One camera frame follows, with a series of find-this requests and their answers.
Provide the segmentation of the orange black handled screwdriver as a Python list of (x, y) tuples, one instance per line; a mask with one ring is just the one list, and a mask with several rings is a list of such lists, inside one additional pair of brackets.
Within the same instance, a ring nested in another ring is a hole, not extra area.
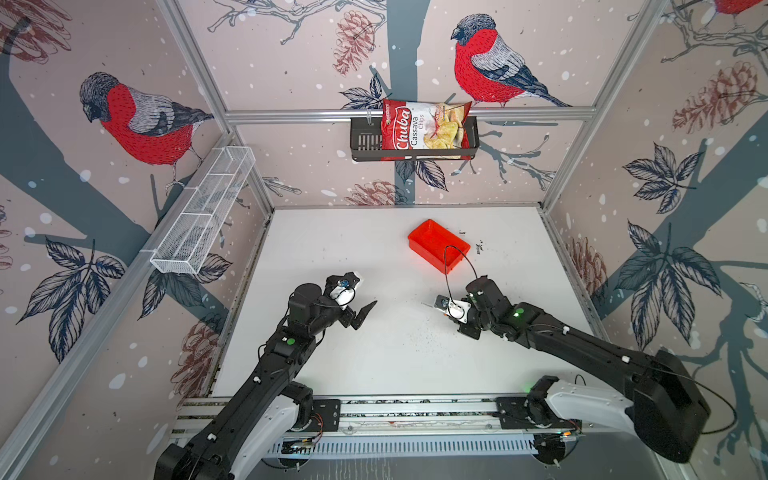
[(441, 307), (439, 307), (439, 306), (435, 306), (434, 304), (427, 304), (427, 303), (424, 303), (424, 302), (422, 302), (421, 304), (422, 304), (423, 306), (427, 307), (427, 308), (428, 308), (428, 309), (430, 309), (430, 310), (437, 310), (437, 311), (442, 311), (442, 308), (441, 308)]

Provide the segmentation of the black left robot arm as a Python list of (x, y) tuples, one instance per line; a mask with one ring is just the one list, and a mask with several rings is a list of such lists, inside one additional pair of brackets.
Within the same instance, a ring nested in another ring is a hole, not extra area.
[(334, 323), (359, 329), (376, 305), (356, 311), (361, 279), (332, 275), (323, 287), (305, 283), (287, 309), (249, 378), (224, 408), (185, 445), (169, 445), (156, 462), (156, 479), (245, 479), (269, 449), (292, 429), (311, 423), (313, 391), (295, 381)]

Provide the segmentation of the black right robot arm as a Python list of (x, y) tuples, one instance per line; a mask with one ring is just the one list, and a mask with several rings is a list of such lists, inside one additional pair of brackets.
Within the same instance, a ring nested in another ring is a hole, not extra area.
[(469, 338), (490, 332), (552, 355), (604, 384), (590, 387), (544, 375), (522, 406), (500, 407), (504, 420), (536, 427), (596, 423), (636, 436), (669, 461), (690, 461), (711, 409), (675, 355), (634, 352), (575, 329), (530, 303), (513, 304), (486, 276), (470, 282), (462, 299), (439, 295), (433, 306)]

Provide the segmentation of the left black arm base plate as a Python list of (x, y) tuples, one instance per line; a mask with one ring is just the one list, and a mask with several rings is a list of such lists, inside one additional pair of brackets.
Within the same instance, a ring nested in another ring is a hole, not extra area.
[(297, 419), (289, 432), (327, 433), (337, 432), (341, 417), (339, 399), (309, 399), (294, 401), (298, 408)]

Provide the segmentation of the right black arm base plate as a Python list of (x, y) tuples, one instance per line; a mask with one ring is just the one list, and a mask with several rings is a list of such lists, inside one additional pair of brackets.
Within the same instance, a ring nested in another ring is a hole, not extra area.
[(561, 429), (580, 431), (578, 420), (558, 417), (544, 400), (530, 400), (525, 396), (497, 397), (494, 399), (497, 412), (494, 417), (500, 421), (503, 430)]

